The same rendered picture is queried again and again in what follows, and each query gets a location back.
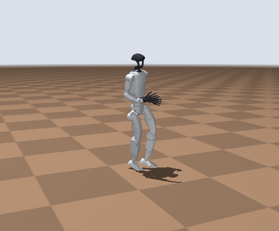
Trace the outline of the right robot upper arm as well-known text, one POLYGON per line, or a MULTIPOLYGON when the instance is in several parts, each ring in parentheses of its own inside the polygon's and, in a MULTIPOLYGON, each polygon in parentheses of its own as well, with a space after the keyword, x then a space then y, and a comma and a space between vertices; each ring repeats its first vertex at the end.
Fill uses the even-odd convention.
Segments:
POLYGON ((131 85, 132 85, 132 82, 134 81, 134 77, 135 77, 135 74, 127 74, 126 77, 125 77, 125 88, 124 88, 124 94, 125 93, 128 93, 129 95, 132 95, 129 90, 131 89, 131 85))

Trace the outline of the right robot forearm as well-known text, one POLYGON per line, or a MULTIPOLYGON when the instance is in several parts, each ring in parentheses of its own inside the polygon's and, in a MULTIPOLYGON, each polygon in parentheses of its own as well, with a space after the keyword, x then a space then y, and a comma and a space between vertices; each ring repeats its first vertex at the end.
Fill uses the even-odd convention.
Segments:
POLYGON ((137 97, 135 97, 134 95, 129 95, 128 93, 125 93, 125 94, 124 94, 124 97, 125 97, 127 100, 129 100, 129 101, 131 101, 131 102, 134 102, 134 103, 137 103, 137 104, 143 103, 143 99, 137 98, 137 97))

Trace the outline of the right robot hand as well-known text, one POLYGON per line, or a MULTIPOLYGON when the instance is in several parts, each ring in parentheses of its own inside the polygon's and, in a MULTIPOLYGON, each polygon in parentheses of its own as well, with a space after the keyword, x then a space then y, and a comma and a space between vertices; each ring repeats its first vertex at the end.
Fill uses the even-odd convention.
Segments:
POLYGON ((154 94, 152 94, 152 95, 149 95, 151 92, 149 92, 148 94, 147 94, 147 96, 145 96, 145 97, 141 97, 140 99, 143 99, 143 103, 145 103, 145 102, 154 102, 154 101, 157 101, 157 99, 156 98, 158 98, 158 97, 156 97, 157 95, 155 95, 156 93, 154 93, 154 94), (155 95, 155 96, 153 96, 153 95, 155 95), (154 98, 154 97, 156 97, 156 98, 154 98), (156 100, 154 100, 154 99, 156 99, 156 100))

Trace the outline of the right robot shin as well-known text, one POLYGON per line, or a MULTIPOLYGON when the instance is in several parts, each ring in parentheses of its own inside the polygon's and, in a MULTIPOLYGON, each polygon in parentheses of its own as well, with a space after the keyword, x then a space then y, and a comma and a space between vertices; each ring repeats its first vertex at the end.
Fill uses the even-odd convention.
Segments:
POLYGON ((135 139, 131 139, 130 143, 131 143, 130 150, 131 150, 131 154, 132 154, 132 163, 136 164, 138 154, 139 154, 139 149, 140 149, 140 142, 137 144, 135 139))

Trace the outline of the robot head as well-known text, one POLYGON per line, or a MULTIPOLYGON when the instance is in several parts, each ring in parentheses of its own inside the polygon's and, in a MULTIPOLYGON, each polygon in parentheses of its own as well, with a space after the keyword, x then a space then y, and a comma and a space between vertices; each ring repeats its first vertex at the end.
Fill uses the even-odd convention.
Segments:
POLYGON ((142 72, 140 68, 143 68, 145 56, 141 54, 134 54, 131 58, 132 60, 136 61, 138 66, 135 66, 134 71, 138 70, 137 72, 142 72), (140 66, 139 62, 142 61, 142 65, 140 66))

